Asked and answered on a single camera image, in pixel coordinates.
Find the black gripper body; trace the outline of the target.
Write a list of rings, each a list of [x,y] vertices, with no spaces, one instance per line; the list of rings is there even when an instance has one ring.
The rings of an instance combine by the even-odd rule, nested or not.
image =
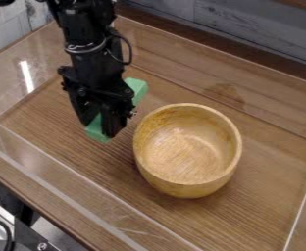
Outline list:
[[[62,77],[69,100],[77,93],[79,96],[94,95],[100,108],[104,103],[132,103],[134,92],[122,79],[124,66],[130,64],[130,60],[122,61],[121,44],[67,44],[65,52],[70,65],[61,66],[57,73]]]

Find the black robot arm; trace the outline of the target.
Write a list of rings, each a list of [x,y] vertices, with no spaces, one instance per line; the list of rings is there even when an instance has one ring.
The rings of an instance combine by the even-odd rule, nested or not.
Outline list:
[[[112,26],[113,0],[37,0],[46,4],[63,36],[70,64],[57,73],[82,125],[100,119],[101,134],[112,138],[132,116],[134,91],[124,81],[132,63],[130,42]]]

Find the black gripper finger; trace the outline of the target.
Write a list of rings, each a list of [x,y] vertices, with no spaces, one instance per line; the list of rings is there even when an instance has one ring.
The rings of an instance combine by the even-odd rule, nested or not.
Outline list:
[[[79,96],[74,93],[70,95],[70,103],[81,124],[86,126],[98,114],[98,98],[90,94]]]
[[[126,120],[132,118],[133,104],[130,102],[104,103],[100,108],[101,133],[113,138],[126,126]]]

